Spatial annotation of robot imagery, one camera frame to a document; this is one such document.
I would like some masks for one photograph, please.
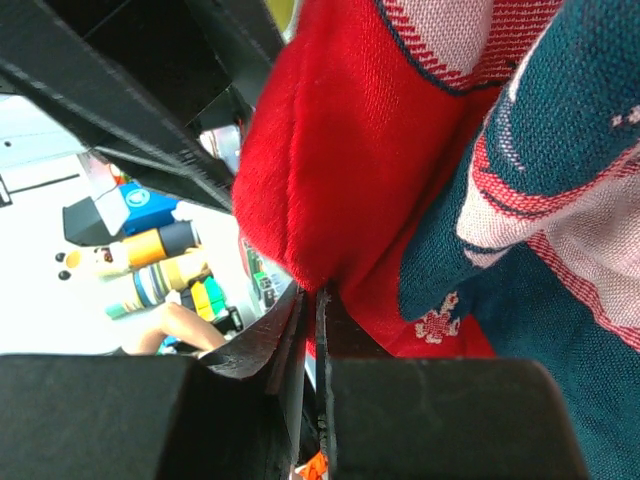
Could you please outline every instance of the red knitted fabric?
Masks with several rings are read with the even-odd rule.
[[[510,48],[519,61],[553,9],[544,21],[511,22],[515,43],[507,38],[503,48],[499,30],[487,37],[486,25],[464,14],[491,2],[435,2],[435,14],[403,3],[419,2],[305,2],[243,147],[235,215],[251,243],[306,289],[335,281],[348,312],[391,354],[491,355],[473,318],[441,343],[416,338],[398,309],[400,262],[510,75],[502,57],[491,63],[496,52]],[[505,23],[499,14],[492,29]],[[479,15],[492,22],[491,10]],[[468,72],[434,63],[420,34],[447,23]]]

